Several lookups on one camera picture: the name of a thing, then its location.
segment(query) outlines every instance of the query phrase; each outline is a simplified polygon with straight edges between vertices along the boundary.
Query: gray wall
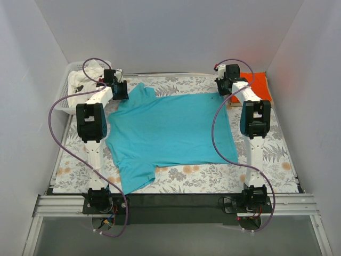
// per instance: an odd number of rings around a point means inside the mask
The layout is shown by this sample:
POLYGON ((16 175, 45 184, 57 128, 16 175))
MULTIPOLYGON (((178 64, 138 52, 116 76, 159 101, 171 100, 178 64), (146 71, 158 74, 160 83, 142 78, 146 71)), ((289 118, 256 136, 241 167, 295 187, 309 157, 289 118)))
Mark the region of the gray wall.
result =
POLYGON ((341 2, 305 1, 268 71, 303 188, 314 193, 335 255, 341 251, 341 2))
MULTIPOLYGON (((67 65, 33 0, 0 1, 0 255, 21 255, 58 147, 47 113, 67 65)), ((61 138, 65 115, 53 126, 61 138)))
POLYGON ((126 73, 213 73, 240 58, 266 71, 303 0, 36 0, 69 62, 126 73))

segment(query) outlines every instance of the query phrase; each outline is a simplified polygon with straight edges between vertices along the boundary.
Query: white fabric in basket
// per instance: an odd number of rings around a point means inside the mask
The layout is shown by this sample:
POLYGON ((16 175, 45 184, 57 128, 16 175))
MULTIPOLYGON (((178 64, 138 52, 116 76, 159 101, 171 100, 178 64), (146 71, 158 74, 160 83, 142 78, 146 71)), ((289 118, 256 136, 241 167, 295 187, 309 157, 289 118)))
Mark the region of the white fabric in basket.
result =
MULTIPOLYGON (((103 71, 104 71, 104 68, 102 68, 95 60, 91 60, 89 62, 88 67, 85 68, 85 72, 88 74, 88 76, 95 80, 98 80, 100 77, 103 76, 103 71)), ((82 70, 72 71, 69 74, 68 80, 69 80, 68 81, 68 95, 96 90, 96 83, 89 80, 84 75, 82 70), (77 92, 77 88, 79 88, 82 85, 83 85, 82 90, 77 92)), ((68 105, 69 107, 75 107, 79 103, 85 103, 88 99, 91 98, 92 95, 93 93, 68 98, 68 105)))

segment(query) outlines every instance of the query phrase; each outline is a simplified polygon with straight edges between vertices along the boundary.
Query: orange cloth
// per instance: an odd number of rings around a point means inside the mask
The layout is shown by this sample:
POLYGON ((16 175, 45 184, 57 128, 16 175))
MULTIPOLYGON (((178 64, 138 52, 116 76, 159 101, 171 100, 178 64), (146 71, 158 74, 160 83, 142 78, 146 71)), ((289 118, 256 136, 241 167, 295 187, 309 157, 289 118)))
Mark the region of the orange cloth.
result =
MULTIPOLYGON (((245 77, 249 83, 252 81, 251 73, 240 73, 240 77, 245 77)), ((255 82, 251 85, 251 88, 254 91, 254 93, 262 100, 272 101, 269 90, 267 89, 267 81, 264 72, 255 73, 255 82)), ((233 96, 231 102, 238 103, 239 100, 237 99, 237 97, 233 96)))

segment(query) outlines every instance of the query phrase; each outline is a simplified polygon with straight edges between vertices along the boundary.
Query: patterned fabric surface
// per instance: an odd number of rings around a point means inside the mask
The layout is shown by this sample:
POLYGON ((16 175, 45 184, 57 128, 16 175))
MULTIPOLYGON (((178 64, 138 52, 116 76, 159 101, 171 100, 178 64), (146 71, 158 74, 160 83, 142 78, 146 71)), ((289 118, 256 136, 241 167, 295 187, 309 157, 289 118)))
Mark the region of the patterned fabric surface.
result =
MULTIPOLYGON (((217 92, 212 76, 130 78, 128 90, 130 91, 139 82, 154 88, 158 97, 217 92)), ((110 102, 105 107, 106 116, 116 111, 118 104, 118 101, 110 102)), ((227 111, 238 151, 239 163, 246 163, 243 136, 239 131, 241 108, 227 107, 227 111)), ((75 116, 71 121, 66 147, 77 156, 87 159, 83 142, 77 135, 75 116)), ((113 164, 108 147, 104 147, 103 154, 107 178, 121 187, 119 171, 113 164)), ((83 163, 63 152, 53 192, 86 192, 89 171, 83 163)), ((157 167, 155 173, 155 181, 135 193, 239 193, 242 190, 246 168, 227 164, 179 165, 157 167)), ((264 173, 271 181, 276 193, 298 192, 287 150, 273 110, 271 110, 270 132, 264 145, 264 173)), ((114 188, 110 187, 110 189, 112 192, 116 192, 114 188)))

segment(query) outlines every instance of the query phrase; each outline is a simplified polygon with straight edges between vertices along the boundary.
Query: t-shirt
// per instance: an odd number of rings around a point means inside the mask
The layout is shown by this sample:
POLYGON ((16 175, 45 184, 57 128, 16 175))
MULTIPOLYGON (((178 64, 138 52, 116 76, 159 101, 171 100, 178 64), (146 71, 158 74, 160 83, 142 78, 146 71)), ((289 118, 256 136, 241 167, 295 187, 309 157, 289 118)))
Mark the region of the t-shirt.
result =
MULTIPOLYGON (((211 140, 214 115, 223 102, 218 93, 157 98, 153 88, 140 83, 109 115, 106 143, 119 168, 124 194, 155 179, 155 168, 181 164, 224 163, 211 140)), ((221 110, 215 125, 220 152, 237 162, 227 112, 221 110)))

